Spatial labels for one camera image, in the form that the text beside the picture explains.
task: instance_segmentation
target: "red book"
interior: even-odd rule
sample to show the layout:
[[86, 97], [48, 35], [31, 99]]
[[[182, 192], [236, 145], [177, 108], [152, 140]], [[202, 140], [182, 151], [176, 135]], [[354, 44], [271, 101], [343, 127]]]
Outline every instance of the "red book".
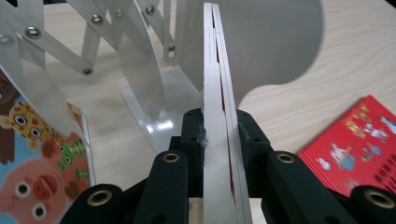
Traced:
[[396, 194], [396, 116], [369, 95], [298, 155], [329, 189], [358, 185]]

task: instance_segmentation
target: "book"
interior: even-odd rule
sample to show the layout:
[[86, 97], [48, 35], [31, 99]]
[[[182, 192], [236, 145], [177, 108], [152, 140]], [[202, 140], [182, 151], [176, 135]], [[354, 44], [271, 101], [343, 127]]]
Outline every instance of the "book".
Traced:
[[[69, 109], [85, 133], [84, 115]], [[90, 156], [81, 137], [51, 128], [0, 70], [0, 223], [59, 222], [92, 184]]]
[[360, 185], [396, 194], [396, 116], [368, 95], [298, 156], [328, 189], [347, 197]]
[[212, 3], [204, 3], [203, 114], [204, 223], [252, 223], [220, 9]]

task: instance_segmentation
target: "cartoon character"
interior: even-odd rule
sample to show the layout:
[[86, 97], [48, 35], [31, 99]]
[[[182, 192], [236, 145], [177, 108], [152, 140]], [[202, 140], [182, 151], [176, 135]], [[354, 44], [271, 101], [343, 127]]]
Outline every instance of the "cartoon character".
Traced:
[[353, 122], [352, 120], [347, 120], [346, 121], [346, 126], [348, 127], [348, 129], [350, 131], [352, 131], [356, 136], [360, 137], [360, 138], [365, 138], [366, 134], [364, 133], [363, 128], [359, 127], [355, 122]]
[[382, 117], [382, 116], [379, 117], [379, 120], [381, 120], [381, 122], [386, 124], [391, 132], [396, 134], [396, 122], [394, 122], [394, 121], [392, 121], [390, 119], [387, 119], [385, 117]]
[[18, 102], [9, 111], [8, 116], [0, 116], [0, 126], [14, 129], [28, 142], [28, 148], [36, 151], [38, 144], [46, 139], [60, 141], [63, 138], [52, 129], [26, 102]]
[[85, 158], [85, 147], [80, 139], [76, 140], [72, 146], [69, 146], [66, 143], [61, 143], [59, 151], [61, 152], [62, 159], [58, 163], [58, 166], [63, 171], [66, 170], [66, 166], [73, 164], [75, 156]]
[[372, 146], [371, 144], [369, 144], [368, 147], [362, 147], [361, 150], [365, 152], [361, 154], [361, 159], [365, 162], [371, 161], [374, 155], [381, 156], [382, 154], [382, 151], [379, 147]]
[[21, 163], [7, 174], [0, 188], [0, 213], [19, 223], [54, 223], [64, 214], [66, 183], [57, 168], [39, 158]]
[[[20, 94], [0, 70], [0, 115], [8, 115]], [[15, 132], [0, 128], [0, 162], [4, 165], [15, 159]]]
[[352, 117], [354, 119], [362, 119], [362, 120], [366, 121], [366, 123], [371, 123], [372, 120], [367, 115], [368, 112], [370, 112], [370, 110], [367, 107], [367, 105], [366, 104], [361, 104], [357, 109], [353, 110]]
[[348, 171], [354, 169], [355, 158], [349, 154], [350, 150], [352, 150], [352, 147], [341, 149], [335, 143], [332, 143], [331, 155], [340, 169], [346, 169]]
[[388, 135], [382, 129], [375, 129], [373, 124], [366, 124], [366, 126], [364, 126], [364, 131], [372, 137], [378, 138], [381, 142], [385, 142], [388, 139]]
[[328, 170], [330, 170], [332, 168], [328, 162], [323, 160], [323, 158], [318, 158], [318, 159], [316, 159], [316, 161], [318, 161], [320, 163], [320, 165], [322, 166], [322, 168], [324, 170], [328, 171]]
[[63, 139], [60, 145], [53, 139], [44, 141], [41, 154], [64, 175], [68, 186], [66, 194], [72, 202], [90, 186], [85, 146], [75, 133]]

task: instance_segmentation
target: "colorful book cover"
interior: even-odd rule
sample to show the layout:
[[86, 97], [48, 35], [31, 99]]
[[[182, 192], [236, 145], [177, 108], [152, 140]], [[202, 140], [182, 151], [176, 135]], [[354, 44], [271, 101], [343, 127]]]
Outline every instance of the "colorful book cover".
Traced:
[[396, 193], [396, 117], [369, 95], [298, 155], [329, 189], [359, 185]]
[[[82, 126], [79, 109], [70, 109]], [[0, 223], [59, 222], [90, 186], [87, 152], [75, 133], [52, 129], [0, 73]]]

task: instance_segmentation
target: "wooden table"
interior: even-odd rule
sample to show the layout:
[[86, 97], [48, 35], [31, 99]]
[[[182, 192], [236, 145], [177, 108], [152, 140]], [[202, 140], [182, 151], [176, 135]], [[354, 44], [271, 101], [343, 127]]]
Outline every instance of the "wooden table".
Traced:
[[[396, 113], [396, 9], [387, 2], [323, 1], [322, 50], [299, 79], [263, 86], [240, 108], [252, 114], [275, 150], [297, 152], [362, 96], [372, 94]], [[67, 4], [46, 6], [46, 29], [80, 53], [85, 21]], [[120, 91], [127, 81], [117, 53], [102, 41], [95, 73], [83, 77], [48, 56], [48, 71], [69, 102], [88, 117], [97, 183], [128, 189], [147, 177], [154, 151]], [[265, 223], [251, 200], [255, 223]], [[202, 204], [191, 201], [200, 223]]]

